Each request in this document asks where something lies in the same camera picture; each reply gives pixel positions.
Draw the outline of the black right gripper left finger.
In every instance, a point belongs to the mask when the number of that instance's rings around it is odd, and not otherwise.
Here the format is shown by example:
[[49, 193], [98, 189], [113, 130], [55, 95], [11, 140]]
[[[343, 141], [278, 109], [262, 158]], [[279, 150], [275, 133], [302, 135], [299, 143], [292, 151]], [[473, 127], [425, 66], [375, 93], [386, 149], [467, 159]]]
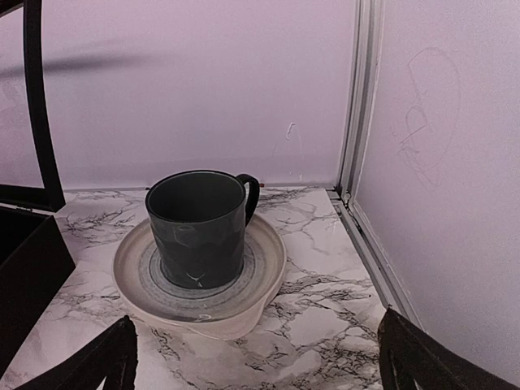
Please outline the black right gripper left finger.
[[123, 316], [78, 352], [20, 389], [124, 389], [135, 388], [137, 332]]

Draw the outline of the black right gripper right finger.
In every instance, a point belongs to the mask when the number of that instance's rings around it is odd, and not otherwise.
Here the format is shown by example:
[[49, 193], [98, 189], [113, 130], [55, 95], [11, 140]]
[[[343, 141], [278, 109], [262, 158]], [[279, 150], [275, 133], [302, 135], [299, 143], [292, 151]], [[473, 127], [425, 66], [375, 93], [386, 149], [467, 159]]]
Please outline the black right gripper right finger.
[[446, 349], [388, 308], [378, 328], [384, 389], [515, 389], [516, 386]]

